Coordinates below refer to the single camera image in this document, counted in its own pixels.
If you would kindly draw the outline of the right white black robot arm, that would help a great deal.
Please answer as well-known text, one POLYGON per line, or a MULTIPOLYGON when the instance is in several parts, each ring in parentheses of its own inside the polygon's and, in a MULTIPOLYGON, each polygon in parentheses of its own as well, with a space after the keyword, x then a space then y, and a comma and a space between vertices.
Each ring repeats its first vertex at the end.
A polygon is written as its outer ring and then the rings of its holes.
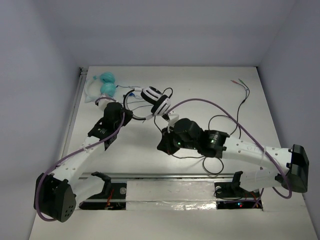
POLYGON ((295 193, 308 191, 309 159, 303 146, 275 148, 250 143, 217 130, 203 130, 182 118, 163 128, 159 151, 173 155, 180 149, 196 150, 201 156, 237 160, 259 166, 257 171, 239 170, 228 188, 238 197, 262 188, 283 187, 295 193))

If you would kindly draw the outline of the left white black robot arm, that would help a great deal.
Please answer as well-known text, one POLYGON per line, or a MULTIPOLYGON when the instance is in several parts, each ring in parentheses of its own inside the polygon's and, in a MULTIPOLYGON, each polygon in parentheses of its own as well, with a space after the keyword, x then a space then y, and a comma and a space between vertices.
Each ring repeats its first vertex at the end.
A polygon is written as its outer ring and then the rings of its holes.
POLYGON ((133 112, 119 102, 108 103, 103 117, 88 132, 81 147, 38 176, 33 206, 43 221, 63 223, 88 198, 112 197, 114 190, 108 175, 95 171, 85 180, 81 176, 132 118, 133 112))

